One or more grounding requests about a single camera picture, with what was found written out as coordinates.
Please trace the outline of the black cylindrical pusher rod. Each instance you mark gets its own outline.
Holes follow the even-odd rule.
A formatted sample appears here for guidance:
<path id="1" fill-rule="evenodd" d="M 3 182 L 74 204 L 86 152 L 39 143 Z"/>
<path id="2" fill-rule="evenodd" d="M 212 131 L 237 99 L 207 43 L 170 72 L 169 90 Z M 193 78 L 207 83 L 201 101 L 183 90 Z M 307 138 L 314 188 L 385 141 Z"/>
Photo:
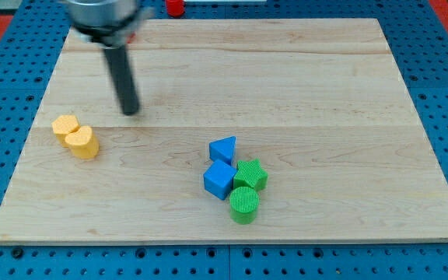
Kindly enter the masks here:
<path id="1" fill-rule="evenodd" d="M 130 116 L 138 113 L 140 102 L 127 48 L 124 45 L 118 48 L 107 48 L 103 50 L 103 53 L 122 114 Z"/>

